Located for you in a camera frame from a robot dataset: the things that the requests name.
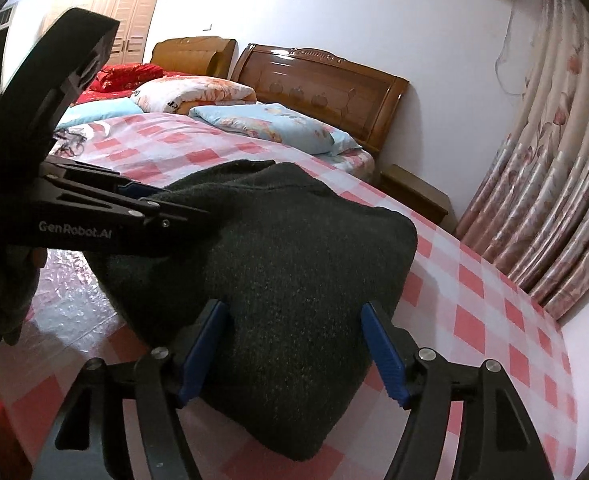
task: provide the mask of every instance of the bed frame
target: bed frame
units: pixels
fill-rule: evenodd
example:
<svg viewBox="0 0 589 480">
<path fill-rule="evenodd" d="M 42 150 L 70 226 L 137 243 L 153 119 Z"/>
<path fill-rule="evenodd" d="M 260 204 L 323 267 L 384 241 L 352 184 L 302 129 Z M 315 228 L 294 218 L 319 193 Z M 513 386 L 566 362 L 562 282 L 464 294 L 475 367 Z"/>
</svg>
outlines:
<svg viewBox="0 0 589 480">
<path fill-rule="evenodd" d="M 164 70 L 228 79 L 236 40 L 219 36 L 173 38 L 154 46 L 151 63 Z"/>
<path fill-rule="evenodd" d="M 348 132 L 372 156 L 383 148 L 409 82 L 316 48 L 249 44 L 231 79 L 264 103 L 281 103 Z"/>
</svg>

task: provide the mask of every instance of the curtain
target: curtain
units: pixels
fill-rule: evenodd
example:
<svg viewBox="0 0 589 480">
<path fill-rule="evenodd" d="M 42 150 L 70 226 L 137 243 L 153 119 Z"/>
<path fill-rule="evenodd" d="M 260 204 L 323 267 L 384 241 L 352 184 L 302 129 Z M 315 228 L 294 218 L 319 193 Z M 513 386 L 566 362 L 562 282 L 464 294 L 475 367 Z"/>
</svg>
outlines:
<svg viewBox="0 0 589 480">
<path fill-rule="evenodd" d="M 589 13 L 543 0 L 513 127 L 456 236 L 555 318 L 589 288 Z"/>
</svg>

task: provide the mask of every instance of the pillow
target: pillow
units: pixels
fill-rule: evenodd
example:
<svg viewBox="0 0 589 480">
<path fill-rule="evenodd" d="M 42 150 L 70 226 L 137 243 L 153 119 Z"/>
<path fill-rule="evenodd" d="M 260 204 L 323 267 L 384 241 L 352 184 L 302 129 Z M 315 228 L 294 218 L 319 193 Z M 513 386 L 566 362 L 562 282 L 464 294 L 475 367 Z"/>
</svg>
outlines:
<svg viewBox="0 0 589 480">
<path fill-rule="evenodd" d="M 163 77 L 163 69 L 152 63 L 105 65 L 94 78 L 88 90 L 119 92 L 134 90 L 143 83 Z"/>
<path fill-rule="evenodd" d="M 224 132 L 287 144 L 310 155 L 327 153 L 334 145 L 323 123 L 280 104 L 198 106 L 189 115 Z"/>
<path fill-rule="evenodd" d="M 190 110 L 195 106 L 233 106 L 233 105 L 246 105 L 248 103 L 241 99 L 234 101 L 184 101 L 181 103 L 179 108 L 175 111 L 177 115 L 188 115 Z"/>
<path fill-rule="evenodd" d="M 357 144 L 356 140 L 354 140 L 350 134 L 335 128 L 334 126 L 330 126 L 329 124 L 323 123 L 324 131 L 331 134 L 332 139 L 334 140 L 334 144 L 332 145 L 331 150 L 328 152 L 330 156 L 337 156 L 340 153 L 347 152 L 348 150 L 354 150 L 356 148 L 361 149 L 361 146 Z"/>
<path fill-rule="evenodd" d="M 175 72 L 174 70 L 164 70 L 163 71 L 164 77 L 171 77 L 174 75 L 192 75 L 192 74 L 186 74 L 185 72 Z"/>
<path fill-rule="evenodd" d="M 171 76 L 142 84 L 130 97 L 144 112 L 176 114 L 184 102 L 257 102 L 254 89 L 204 75 Z"/>
<path fill-rule="evenodd" d="M 77 124 L 102 121 L 111 117 L 122 117 L 142 113 L 142 109 L 130 101 L 129 97 L 92 101 L 68 108 L 57 124 L 56 129 L 69 128 Z"/>
</svg>

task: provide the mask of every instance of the gray glove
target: gray glove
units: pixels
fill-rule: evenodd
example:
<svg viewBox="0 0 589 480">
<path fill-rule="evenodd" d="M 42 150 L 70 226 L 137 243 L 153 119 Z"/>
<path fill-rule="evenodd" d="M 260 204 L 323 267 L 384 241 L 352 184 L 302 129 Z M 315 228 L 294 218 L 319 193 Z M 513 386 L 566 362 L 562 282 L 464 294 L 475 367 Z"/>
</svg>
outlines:
<svg viewBox="0 0 589 480">
<path fill-rule="evenodd" d="M 0 341 L 17 343 L 46 256 L 45 249 L 9 246 L 0 251 Z"/>
</svg>

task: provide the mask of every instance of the screw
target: screw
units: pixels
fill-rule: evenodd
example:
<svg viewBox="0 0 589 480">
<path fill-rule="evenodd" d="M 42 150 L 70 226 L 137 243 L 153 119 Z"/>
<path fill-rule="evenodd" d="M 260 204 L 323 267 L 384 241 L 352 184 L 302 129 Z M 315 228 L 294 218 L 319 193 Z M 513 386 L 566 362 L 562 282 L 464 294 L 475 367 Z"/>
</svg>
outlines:
<svg viewBox="0 0 589 480">
<path fill-rule="evenodd" d="M 170 351 L 167 348 L 165 348 L 165 346 L 158 346 L 157 348 L 152 349 L 152 352 L 150 352 L 152 357 L 158 360 L 165 359 L 166 357 L 168 357 L 169 353 Z"/>
<path fill-rule="evenodd" d="M 495 361 L 494 359 L 488 359 L 486 361 L 486 368 L 488 369 L 489 372 L 500 372 L 501 371 L 501 365 Z"/>
<path fill-rule="evenodd" d="M 101 359 L 99 357 L 94 357 L 85 364 L 84 368 L 86 370 L 97 370 L 98 368 L 101 368 L 102 364 L 103 364 L 103 359 Z"/>
<path fill-rule="evenodd" d="M 422 348 L 419 350 L 419 359 L 424 361 L 434 361 L 437 358 L 437 353 L 431 348 Z"/>
</svg>

